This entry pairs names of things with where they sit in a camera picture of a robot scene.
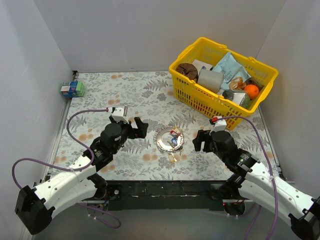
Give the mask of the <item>steel disc with keyrings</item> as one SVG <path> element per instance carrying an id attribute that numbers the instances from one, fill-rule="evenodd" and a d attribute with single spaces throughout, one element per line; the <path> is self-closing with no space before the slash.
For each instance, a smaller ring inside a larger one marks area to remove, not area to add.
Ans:
<path id="1" fill-rule="evenodd" d="M 158 129 L 155 132 L 154 137 L 153 137 L 153 142 L 155 143 L 156 147 L 158 148 L 158 150 L 160 152 L 174 153 L 174 152 L 177 152 L 177 151 L 180 151 L 183 149 L 184 143 L 185 143 L 185 137 L 183 134 L 183 130 L 180 128 L 181 134 L 177 135 L 176 137 L 172 137 L 170 135 L 170 131 L 172 131 L 173 128 L 175 128 L 175 127 L 177 127 L 177 126 L 166 126 L 166 127 Z M 171 147 L 167 143 L 167 141 L 171 141 L 172 138 L 177 139 L 177 146 L 176 147 Z"/>

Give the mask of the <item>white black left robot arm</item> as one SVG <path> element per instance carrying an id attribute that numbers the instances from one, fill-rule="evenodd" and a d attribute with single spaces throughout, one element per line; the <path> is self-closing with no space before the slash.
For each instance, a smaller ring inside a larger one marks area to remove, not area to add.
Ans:
<path id="1" fill-rule="evenodd" d="M 86 151 L 65 171 L 34 187 L 21 187 L 15 213 L 31 235 L 42 232 L 53 218 L 65 209 L 90 198 L 101 200 L 106 196 L 107 182 L 98 171 L 108 165 L 128 139 L 144 139 L 148 123 L 139 117 L 130 122 L 110 117 L 104 128 Z"/>

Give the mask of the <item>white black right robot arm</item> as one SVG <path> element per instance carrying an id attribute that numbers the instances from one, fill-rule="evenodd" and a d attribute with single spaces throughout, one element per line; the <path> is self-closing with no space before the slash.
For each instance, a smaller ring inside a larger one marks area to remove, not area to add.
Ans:
<path id="1" fill-rule="evenodd" d="M 237 147 L 227 131 L 199 130 L 193 139 L 195 151 L 214 153 L 233 172 L 226 186 L 232 199 L 252 200 L 286 222 L 302 240 L 320 238 L 320 199 L 273 176 L 257 157 Z"/>

